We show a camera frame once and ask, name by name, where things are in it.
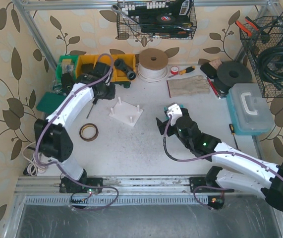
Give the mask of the brown packing tape roll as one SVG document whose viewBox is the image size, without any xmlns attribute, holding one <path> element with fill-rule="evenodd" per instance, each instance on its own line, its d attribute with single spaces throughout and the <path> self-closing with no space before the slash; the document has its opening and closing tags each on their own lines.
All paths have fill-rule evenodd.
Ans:
<svg viewBox="0 0 283 238">
<path fill-rule="evenodd" d="M 99 135 L 97 126 L 93 123 L 84 124 L 79 130 L 79 136 L 86 142 L 94 141 Z"/>
</svg>

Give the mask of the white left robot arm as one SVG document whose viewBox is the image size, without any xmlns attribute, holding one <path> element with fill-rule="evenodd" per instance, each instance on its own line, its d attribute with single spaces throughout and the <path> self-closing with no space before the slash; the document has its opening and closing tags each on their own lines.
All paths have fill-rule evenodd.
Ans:
<svg viewBox="0 0 283 238">
<path fill-rule="evenodd" d="M 71 181 L 79 183 L 85 170 L 72 156 L 73 142 L 68 134 L 84 106 L 94 99 L 113 99 L 115 86 L 110 83 L 113 66 L 97 62 L 93 70 L 80 75 L 61 105 L 46 119 L 34 124 L 35 161 L 41 167 L 57 165 Z"/>
</svg>

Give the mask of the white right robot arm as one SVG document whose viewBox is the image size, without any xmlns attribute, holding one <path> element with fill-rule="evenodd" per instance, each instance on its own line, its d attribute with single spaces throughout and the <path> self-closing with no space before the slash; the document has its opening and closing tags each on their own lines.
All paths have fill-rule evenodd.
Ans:
<svg viewBox="0 0 283 238">
<path fill-rule="evenodd" d="M 163 136 L 164 152 L 171 160 L 180 161 L 167 149 L 167 137 L 175 135 L 195 155 L 191 161 L 215 163 L 205 177 L 207 189 L 253 193 L 283 212 L 283 162 L 278 165 L 254 158 L 201 132 L 188 110 L 178 104 L 168 108 L 165 114 L 166 121 L 156 119 L 156 122 Z"/>
</svg>

